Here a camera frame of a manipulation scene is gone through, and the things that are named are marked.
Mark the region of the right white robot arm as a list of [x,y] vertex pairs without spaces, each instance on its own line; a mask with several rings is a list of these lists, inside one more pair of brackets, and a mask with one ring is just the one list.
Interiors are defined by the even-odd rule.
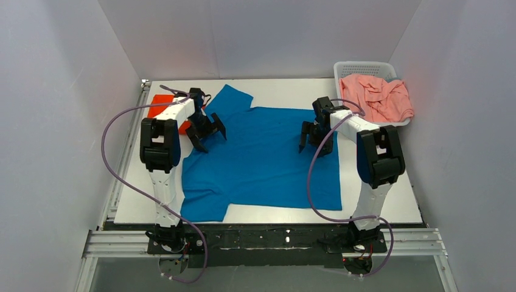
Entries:
[[329,97],[316,99],[312,107],[315,119],[302,123],[299,149],[307,144],[316,147],[310,163],[313,168],[318,158],[332,153],[335,132],[355,144],[361,189],[354,213],[345,220],[348,230],[344,241],[364,245],[377,240],[386,195],[406,169],[397,128],[369,122],[361,108],[353,112],[345,105],[334,105]]

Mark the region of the blue t shirt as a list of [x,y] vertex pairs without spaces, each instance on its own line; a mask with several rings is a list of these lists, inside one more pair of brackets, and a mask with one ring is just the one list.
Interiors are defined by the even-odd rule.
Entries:
[[299,153],[309,109],[253,107],[253,98],[225,85],[207,106],[226,127],[227,140],[204,140],[208,153],[183,160],[181,215],[193,222],[222,221],[230,204],[341,210],[338,152],[310,163],[315,147]]

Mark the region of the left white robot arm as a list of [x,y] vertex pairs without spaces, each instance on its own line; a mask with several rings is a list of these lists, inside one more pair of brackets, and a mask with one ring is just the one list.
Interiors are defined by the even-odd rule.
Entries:
[[147,169],[153,184],[156,203],[156,224],[147,231],[150,240],[172,249],[185,244],[183,221],[178,218],[180,202],[173,185],[176,168],[181,160],[180,135],[185,134],[193,148],[207,153],[203,140],[220,133],[226,136],[223,122],[212,113],[204,111],[205,101],[211,95],[200,88],[188,92],[171,90],[168,95],[157,95],[141,122],[140,160]]

